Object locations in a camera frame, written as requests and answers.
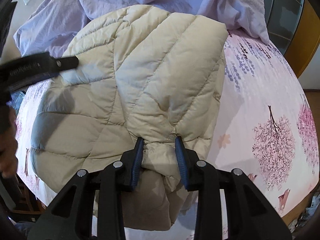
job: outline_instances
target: wall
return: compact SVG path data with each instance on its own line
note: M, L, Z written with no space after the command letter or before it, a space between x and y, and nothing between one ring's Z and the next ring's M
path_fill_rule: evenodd
M303 89L320 89L320 47L298 80Z
M31 0L28 5L25 5L23 0L13 0L18 1L17 7L14 11L9 35L4 46L1 62L4 63L8 60L21 57L19 50L17 49L13 35L17 29L25 23L25 21L30 17L30 15L38 8L38 6L43 2L43 0Z

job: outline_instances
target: floral bedsheet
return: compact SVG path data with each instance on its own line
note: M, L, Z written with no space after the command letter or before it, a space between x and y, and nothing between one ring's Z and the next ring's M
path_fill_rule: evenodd
M224 51L225 81L207 161L226 171L241 168L284 216L318 182L319 150L310 107L295 74L272 43L265 45L235 30L229 32ZM47 84L28 89L17 118L18 175L46 205L56 194L33 172L29 149ZM195 215L194 206L167 232L126 229L127 239L191 240ZM227 238L225 215L223 220Z

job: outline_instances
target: metal screw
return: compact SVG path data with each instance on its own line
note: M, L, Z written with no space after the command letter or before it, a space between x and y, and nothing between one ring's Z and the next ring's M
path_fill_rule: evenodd
M205 161L197 161L197 166L199 166L199 167L204 167L206 165L207 165L207 163Z
M113 166L115 167L115 168L120 168L121 166L122 166L122 162L121 161L117 161L117 162L114 162L113 163Z
M235 169L233 170L233 173L236 174L237 176L240 176L240 175L242 175L243 172L241 171L241 169L235 168Z
M86 170L79 170L78 172L77 172L77 175L79 176L79 177L83 177L84 175L86 175L87 174L87 171Z

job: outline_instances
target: pink tree print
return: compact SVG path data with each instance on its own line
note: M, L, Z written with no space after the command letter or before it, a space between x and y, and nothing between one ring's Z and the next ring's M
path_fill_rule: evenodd
M300 107L297 127L299 136L302 139L302 147L307 158L307 163L312 168L312 174L315 174L315 169L319 166L316 126L307 99L305 98L305 95L303 96L304 104Z
M286 182L289 171L292 169L292 160L295 156L295 140L290 128L290 122L282 116L276 122L269 107L270 119L265 124L259 123L253 129L255 133L252 147L254 157L260 164L260 171L267 190L277 186L281 189Z
M287 199L288 199L289 193L290 193L290 190L287 189L281 196L278 197L278 199L279 199L279 209L278 209L278 211L280 213L282 213L284 211L285 204L287 203Z

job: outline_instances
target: puffer jacket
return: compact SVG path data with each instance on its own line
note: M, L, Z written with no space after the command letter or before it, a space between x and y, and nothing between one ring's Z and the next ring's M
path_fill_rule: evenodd
M123 194L124 225L168 230L188 197L174 140L182 136L206 159L227 36L222 23L149 5L90 22L64 53L79 58L78 69L53 79L39 106L30 150L35 173L59 192L79 169L104 169L142 137L143 171L136 191Z

